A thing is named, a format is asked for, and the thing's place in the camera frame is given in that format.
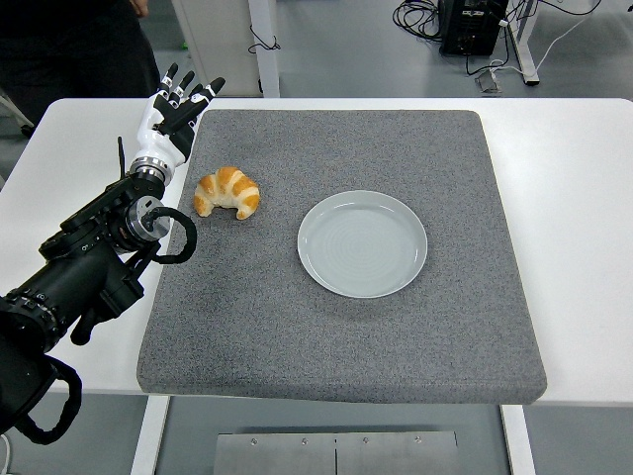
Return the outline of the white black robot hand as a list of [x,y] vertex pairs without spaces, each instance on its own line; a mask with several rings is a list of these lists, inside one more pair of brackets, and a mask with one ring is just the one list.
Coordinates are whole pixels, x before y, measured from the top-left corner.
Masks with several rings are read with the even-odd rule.
[[205,86],[197,84],[186,95],[195,73],[187,72],[175,84],[177,71],[178,65],[173,63],[163,75],[145,104],[136,134],[136,159],[157,159],[171,170],[188,160],[199,121],[226,84],[223,77],[217,77]]

